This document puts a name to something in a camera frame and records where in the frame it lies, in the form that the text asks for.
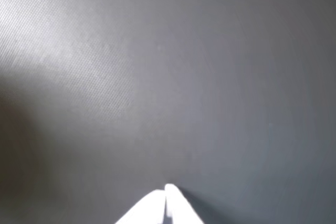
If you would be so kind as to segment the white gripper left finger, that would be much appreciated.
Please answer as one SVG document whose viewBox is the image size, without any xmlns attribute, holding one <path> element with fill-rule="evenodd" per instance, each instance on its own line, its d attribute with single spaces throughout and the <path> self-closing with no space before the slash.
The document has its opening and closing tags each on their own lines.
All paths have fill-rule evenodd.
<svg viewBox="0 0 336 224">
<path fill-rule="evenodd" d="M 158 224 L 163 223 L 165 216 L 166 194 L 156 189 L 132 206 L 116 224 Z"/>
</svg>

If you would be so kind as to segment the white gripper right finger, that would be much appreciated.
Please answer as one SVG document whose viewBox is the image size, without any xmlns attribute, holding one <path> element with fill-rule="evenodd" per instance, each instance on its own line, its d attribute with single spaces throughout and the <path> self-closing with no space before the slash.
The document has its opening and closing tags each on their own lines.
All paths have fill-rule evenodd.
<svg viewBox="0 0 336 224">
<path fill-rule="evenodd" d="M 204 224 L 189 201 L 174 184 L 166 184 L 166 215 L 175 224 Z"/>
</svg>

